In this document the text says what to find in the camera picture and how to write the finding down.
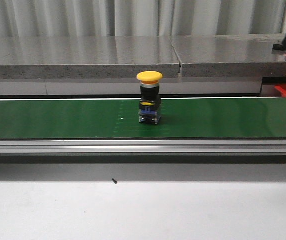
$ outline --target granite countertop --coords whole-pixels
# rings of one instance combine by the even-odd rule
[[[0,37],[0,79],[286,77],[283,34],[173,37]]]
[[[182,77],[286,77],[283,34],[173,36]]]
[[[168,37],[0,37],[0,79],[135,78],[178,75]]]

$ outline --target conveyor belt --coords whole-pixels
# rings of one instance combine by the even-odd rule
[[[0,100],[0,154],[286,155],[286,98]]]

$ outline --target gray curtain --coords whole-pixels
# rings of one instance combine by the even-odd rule
[[[286,33],[286,0],[0,0],[0,37]]]

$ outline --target green conveyor belt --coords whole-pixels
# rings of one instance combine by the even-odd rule
[[[286,98],[164,99],[158,125],[138,100],[0,100],[0,139],[286,138]]]

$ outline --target yellow mushroom button cap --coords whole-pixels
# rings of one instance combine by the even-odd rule
[[[143,84],[157,84],[163,75],[157,71],[143,71],[140,72],[136,78],[140,80]]]

